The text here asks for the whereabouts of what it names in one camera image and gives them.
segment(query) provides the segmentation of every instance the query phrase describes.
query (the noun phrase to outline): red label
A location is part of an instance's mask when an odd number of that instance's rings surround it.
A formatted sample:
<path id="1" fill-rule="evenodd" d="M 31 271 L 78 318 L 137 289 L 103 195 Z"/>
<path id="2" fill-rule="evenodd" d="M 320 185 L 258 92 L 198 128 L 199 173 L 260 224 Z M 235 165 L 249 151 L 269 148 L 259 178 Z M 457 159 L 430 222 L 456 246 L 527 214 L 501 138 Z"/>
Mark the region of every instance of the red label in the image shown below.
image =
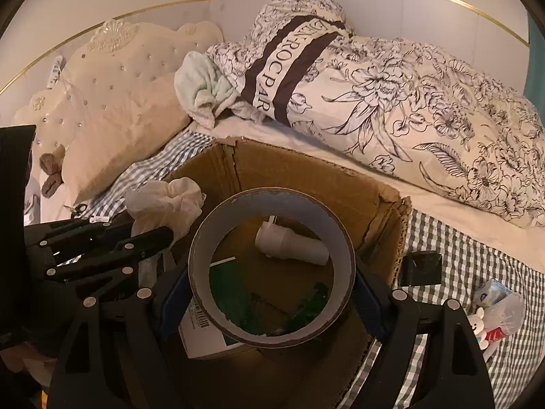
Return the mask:
<path id="1" fill-rule="evenodd" d="M 505 338 L 506 335 L 503 333 L 501 328 L 495 328 L 492 329 L 490 332 L 486 334 L 485 340 L 488 340 L 490 343 L 494 343 L 494 341 L 501 340 L 502 338 Z"/>

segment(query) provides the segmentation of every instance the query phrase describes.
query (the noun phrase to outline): crumpled tissue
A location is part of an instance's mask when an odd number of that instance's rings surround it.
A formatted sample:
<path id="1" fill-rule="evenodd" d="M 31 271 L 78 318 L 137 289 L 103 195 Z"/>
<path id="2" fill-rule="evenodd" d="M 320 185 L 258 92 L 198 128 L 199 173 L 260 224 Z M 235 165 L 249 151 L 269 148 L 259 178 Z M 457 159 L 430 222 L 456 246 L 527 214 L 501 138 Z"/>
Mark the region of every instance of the crumpled tissue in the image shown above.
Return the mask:
<path id="1" fill-rule="evenodd" d="M 161 226 L 169 227 L 174 233 L 173 243 L 163 253 L 163 265 L 166 270 L 176 264 L 171 254 L 171 247 L 189 232 L 193 222 L 202 213 L 206 195 L 191 178 L 180 178 L 170 183 L 149 180 L 144 186 L 129 190 L 125 194 L 125 206 L 134 218 L 131 236 L 143 234 Z M 156 254 L 140 262 L 138 267 L 138 285 L 153 287 L 157 281 Z"/>

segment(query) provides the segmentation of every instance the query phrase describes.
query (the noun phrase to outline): pillow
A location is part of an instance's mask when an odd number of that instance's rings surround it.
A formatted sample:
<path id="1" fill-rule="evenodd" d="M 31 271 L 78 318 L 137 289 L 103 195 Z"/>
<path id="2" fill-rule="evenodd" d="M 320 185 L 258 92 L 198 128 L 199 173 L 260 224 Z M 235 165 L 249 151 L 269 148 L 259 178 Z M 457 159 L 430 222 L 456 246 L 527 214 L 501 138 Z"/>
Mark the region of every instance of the pillow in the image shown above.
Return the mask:
<path id="1" fill-rule="evenodd" d="M 174 73 L 137 88 L 85 121 L 66 150 L 62 177 L 74 204 L 110 186 L 135 161 L 157 152 L 190 122 Z"/>
<path id="2" fill-rule="evenodd" d="M 267 116 L 365 166 L 545 226 L 545 131 L 514 89 L 438 47 L 351 34 L 331 0 L 272 0 L 209 58 Z"/>

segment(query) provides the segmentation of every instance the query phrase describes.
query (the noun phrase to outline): beige pillow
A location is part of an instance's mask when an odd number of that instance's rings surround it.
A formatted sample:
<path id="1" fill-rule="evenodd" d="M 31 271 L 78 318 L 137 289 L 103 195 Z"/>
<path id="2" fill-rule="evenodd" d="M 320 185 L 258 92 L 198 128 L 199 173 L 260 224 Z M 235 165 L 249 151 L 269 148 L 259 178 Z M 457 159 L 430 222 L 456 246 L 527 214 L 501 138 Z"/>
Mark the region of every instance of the beige pillow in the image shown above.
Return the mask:
<path id="1" fill-rule="evenodd" d="M 85 120 L 66 150 L 64 183 L 74 203 L 110 186 L 135 161 L 156 153 L 190 118 L 174 90 L 174 73 L 151 81 Z"/>

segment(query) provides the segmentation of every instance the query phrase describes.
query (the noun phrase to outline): teal curtain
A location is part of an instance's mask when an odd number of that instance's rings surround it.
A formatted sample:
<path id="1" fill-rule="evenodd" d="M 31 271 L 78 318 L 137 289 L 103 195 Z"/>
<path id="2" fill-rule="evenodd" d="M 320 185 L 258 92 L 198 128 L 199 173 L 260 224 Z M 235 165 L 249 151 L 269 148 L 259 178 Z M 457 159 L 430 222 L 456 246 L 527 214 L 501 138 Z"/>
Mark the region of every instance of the teal curtain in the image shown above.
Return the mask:
<path id="1" fill-rule="evenodd" d="M 545 124 L 545 39 L 530 14 L 528 14 L 528 31 L 530 61 L 524 95 L 538 109 L 541 122 Z"/>

